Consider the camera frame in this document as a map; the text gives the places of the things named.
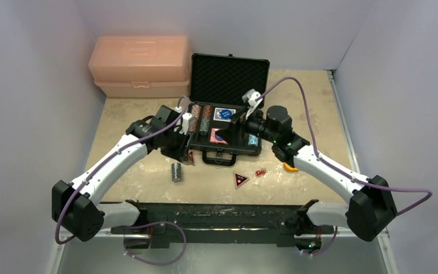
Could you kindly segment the grey poker chip stack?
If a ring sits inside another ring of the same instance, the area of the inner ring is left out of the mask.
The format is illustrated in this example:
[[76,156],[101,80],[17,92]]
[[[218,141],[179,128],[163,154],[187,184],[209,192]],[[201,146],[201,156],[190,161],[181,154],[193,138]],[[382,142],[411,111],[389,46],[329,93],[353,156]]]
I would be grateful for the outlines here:
[[172,181],[175,183],[182,181],[183,175],[182,175],[182,166],[180,163],[171,164],[171,176],[172,176]]

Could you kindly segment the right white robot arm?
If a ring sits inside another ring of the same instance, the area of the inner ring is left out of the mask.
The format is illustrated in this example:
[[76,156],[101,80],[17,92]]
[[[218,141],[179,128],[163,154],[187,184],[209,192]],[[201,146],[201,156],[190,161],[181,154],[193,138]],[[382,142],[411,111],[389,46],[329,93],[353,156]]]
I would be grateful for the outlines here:
[[297,217],[298,227],[311,232],[320,225],[349,228],[358,238],[371,242],[396,218],[398,211],[387,181],[376,175],[368,178],[333,161],[293,131],[285,107],[269,107],[264,114],[243,109],[232,115],[217,136],[237,144],[254,135],[272,144],[275,157],[303,171],[337,193],[346,206],[314,202]]

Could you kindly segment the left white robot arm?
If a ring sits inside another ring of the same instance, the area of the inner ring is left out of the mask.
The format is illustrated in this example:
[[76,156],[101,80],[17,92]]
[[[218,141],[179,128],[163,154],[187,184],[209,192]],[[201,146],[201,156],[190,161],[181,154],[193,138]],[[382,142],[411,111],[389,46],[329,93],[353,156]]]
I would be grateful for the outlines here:
[[132,233],[143,232],[147,218],[136,202],[103,204],[102,199],[118,179],[153,150],[178,162],[188,161],[188,128],[193,120],[193,115],[181,107],[161,106],[156,115],[131,123],[118,143],[88,171],[70,183],[58,181],[51,194],[56,242],[66,242],[60,237],[60,228],[80,241],[89,241],[106,228],[126,226]]

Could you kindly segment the brown poker chip stack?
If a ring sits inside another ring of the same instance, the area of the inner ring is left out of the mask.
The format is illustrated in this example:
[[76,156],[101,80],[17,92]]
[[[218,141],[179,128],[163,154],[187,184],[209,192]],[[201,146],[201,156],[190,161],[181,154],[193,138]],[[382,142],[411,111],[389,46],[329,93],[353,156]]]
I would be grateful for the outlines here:
[[189,121],[188,132],[195,133],[197,130],[198,116],[196,114],[191,114],[191,119]]

